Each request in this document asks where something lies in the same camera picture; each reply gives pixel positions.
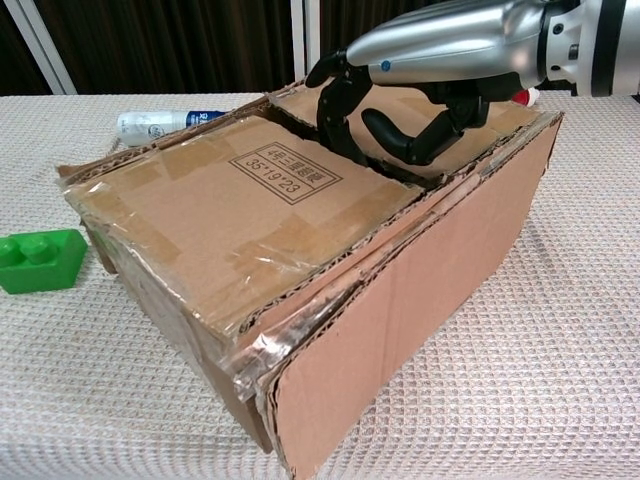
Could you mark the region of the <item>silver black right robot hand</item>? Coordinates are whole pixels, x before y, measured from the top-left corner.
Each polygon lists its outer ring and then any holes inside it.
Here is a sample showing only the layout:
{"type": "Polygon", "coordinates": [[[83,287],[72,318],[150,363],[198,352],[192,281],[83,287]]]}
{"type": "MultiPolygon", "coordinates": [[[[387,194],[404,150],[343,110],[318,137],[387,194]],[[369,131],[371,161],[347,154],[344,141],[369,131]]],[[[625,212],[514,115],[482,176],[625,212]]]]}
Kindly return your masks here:
{"type": "Polygon", "coordinates": [[[362,111],[377,143],[407,165],[427,166],[485,125],[493,102],[539,85],[542,1],[447,1],[382,23],[322,57],[305,85],[320,88],[316,122],[323,146],[361,165],[367,160],[348,117],[374,86],[406,87],[443,106],[410,136],[383,112],[362,111]]]}

